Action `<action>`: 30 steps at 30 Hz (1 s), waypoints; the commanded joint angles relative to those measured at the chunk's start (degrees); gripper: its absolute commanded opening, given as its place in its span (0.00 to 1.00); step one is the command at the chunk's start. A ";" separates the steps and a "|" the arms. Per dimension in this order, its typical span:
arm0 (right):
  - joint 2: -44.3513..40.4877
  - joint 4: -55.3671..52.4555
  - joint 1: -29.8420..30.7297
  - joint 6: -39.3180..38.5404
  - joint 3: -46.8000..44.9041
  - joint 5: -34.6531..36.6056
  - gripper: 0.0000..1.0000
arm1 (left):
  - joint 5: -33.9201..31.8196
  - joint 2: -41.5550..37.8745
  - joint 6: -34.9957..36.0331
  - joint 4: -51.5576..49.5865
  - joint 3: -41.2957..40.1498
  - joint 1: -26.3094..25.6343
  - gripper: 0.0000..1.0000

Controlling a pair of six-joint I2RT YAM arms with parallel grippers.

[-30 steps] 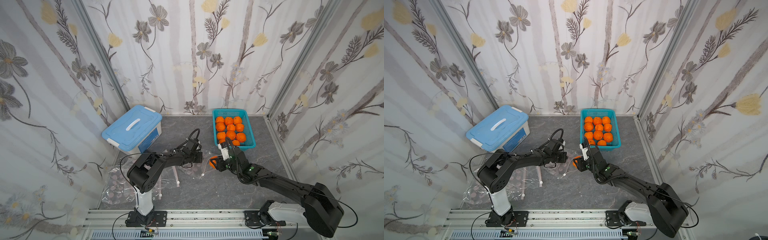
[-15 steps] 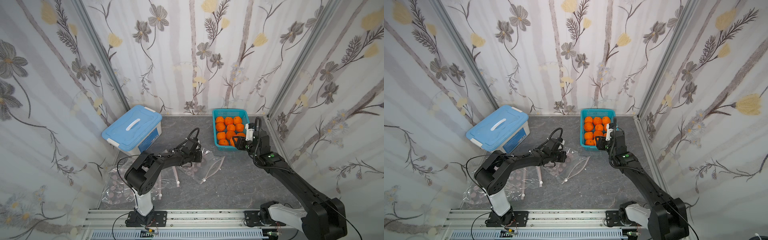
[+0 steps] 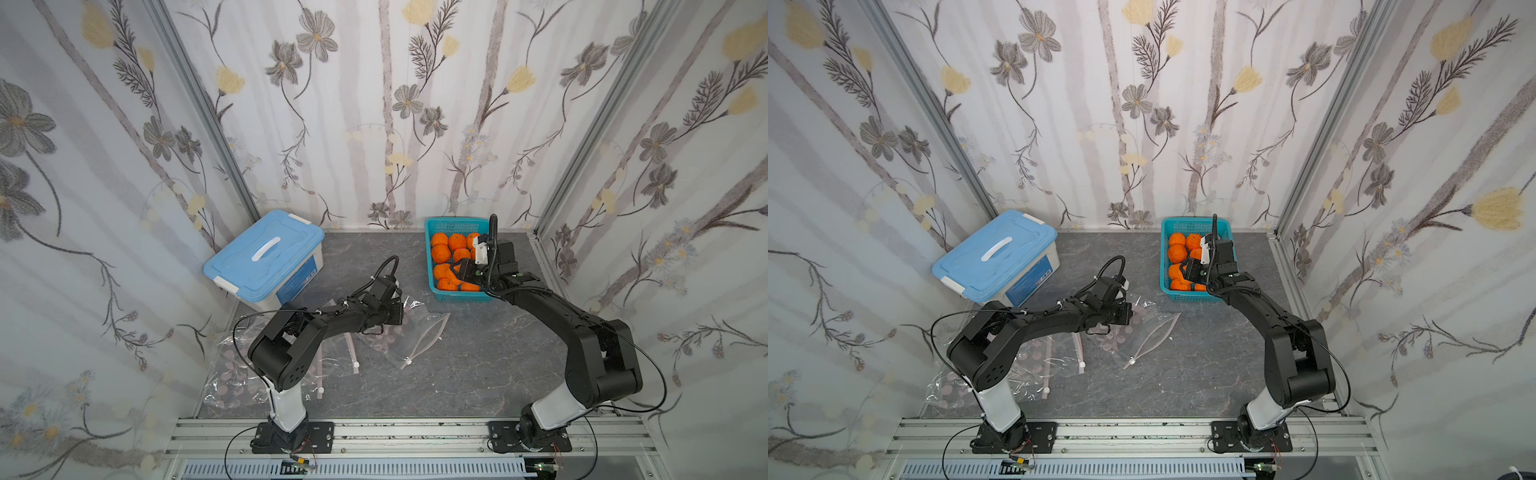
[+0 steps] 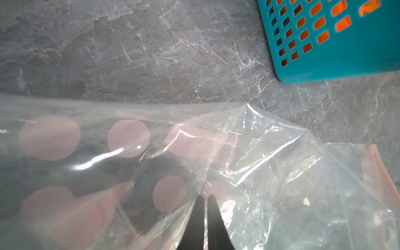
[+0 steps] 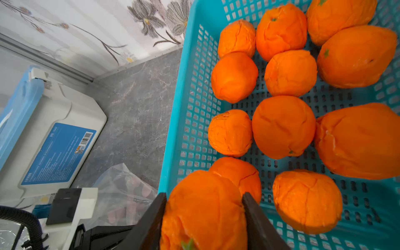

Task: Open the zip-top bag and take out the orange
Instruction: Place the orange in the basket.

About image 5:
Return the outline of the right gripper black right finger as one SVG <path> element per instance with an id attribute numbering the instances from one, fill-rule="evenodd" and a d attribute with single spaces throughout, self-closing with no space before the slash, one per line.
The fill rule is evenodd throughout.
<path id="1" fill-rule="evenodd" d="M 250 193 L 242 197 L 245 209 L 248 250 L 290 250 L 278 234 L 261 207 L 256 203 Z"/>

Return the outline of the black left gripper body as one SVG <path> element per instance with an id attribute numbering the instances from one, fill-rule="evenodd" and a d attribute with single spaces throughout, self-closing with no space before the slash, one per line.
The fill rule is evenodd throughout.
<path id="1" fill-rule="evenodd" d="M 131 226 L 97 226 L 86 230 L 80 224 L 70 245 L 70 250 L 113 250 L 134 228 Z"/>

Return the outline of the orange from bag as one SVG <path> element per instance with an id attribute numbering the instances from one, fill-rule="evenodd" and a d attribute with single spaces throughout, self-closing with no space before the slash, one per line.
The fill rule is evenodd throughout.
<path id="1" fill-rule="evenodd" d="M 208 140 L 211 147 L 223 155 L 244 156 L 253 143 L 249 115 L 239 109 L 216 115 L 208 127 Z"/>
<path id="2" fill-rule="evenodd" d="M 341 30 L 321 47 L 320 77 L 335 88 L 353 89 L 377 83 L 395 55 L 397 34 L 377 26 Z"/>
<path id="3" fill-rule="evenodd" d="M 301 99 L 276 96 L 259 103 L 253 114 L 252 129 L 257 147 L 269 158 L 297 157 L 314 138 L 316 118 Z"/>
<path id="4" fill-rule="evenodd" d="M 292 50 L 275 55 L 267 64 L 265 84 L 272 96 L 300 97 L 317 82 L 317 63 L 310 51 Z"/>
<path id="5" fill-rule="evenodd" d="M 316 121 L 315 148 L 334 174 L 382 180 L 400 174 L 400 117 L 370 103 L 327 113 Z"/>

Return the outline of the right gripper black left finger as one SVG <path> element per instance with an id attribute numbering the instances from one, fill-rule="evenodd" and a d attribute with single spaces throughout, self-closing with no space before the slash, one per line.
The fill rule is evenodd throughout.
<path id="1" fill-rule="evenodd" d="M 139 222 L 115 248 L 116 250 L 159 250 L 166 193 L 159 193 Z"/>

